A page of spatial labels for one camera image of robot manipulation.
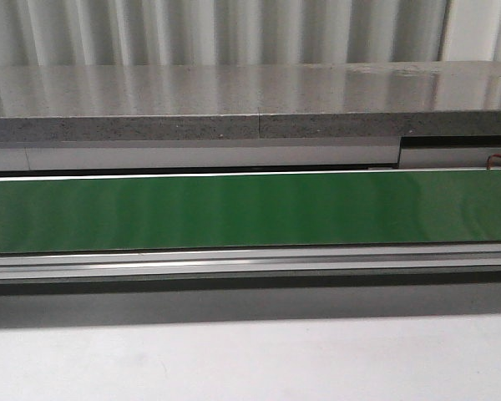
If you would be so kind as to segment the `white pleated curtain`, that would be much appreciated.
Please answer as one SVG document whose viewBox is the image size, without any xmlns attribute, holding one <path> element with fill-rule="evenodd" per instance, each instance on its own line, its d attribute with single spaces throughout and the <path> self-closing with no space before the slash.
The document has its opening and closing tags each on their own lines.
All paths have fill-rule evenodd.
<svg viewBox="0 0 501 401">
<path fill-rule="evenodd" d="M 501 1 L 0 1 L 0 66 L 501 61 Z"/>
</svg>

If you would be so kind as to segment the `grey speckled stone counter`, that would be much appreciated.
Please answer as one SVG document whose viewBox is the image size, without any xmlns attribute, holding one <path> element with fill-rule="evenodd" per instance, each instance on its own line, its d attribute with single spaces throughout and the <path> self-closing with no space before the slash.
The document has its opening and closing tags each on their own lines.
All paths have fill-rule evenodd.
<svg viewBox="0 0 501 401">
<path fill-rule="evenodd" d="M 0 67 L 0 175 L 501 166 L 501 62 Z"/>
</svg>

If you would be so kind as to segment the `aluminium conveyor frame rail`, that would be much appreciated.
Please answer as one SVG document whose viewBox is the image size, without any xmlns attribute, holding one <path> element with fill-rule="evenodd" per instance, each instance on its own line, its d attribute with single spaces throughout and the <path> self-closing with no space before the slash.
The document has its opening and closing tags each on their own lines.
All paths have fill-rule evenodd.
<svg viewBox="0 0 501 401">
<path fill-rule="evenodd" d="M 501 242 L 0 256 L 0 296 L 501 282 Z"/>
</svg>

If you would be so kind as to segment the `green conveyor belt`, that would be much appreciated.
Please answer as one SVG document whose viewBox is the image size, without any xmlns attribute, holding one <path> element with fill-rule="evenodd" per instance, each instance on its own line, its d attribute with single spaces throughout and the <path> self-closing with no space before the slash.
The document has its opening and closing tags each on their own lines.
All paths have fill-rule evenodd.
<svg viewBox="0 0 501 401">
<path fill-rule="evenodd" d="M 501 170 L 0 179 L 0 255 L 501 241 Z"/>
</svg>

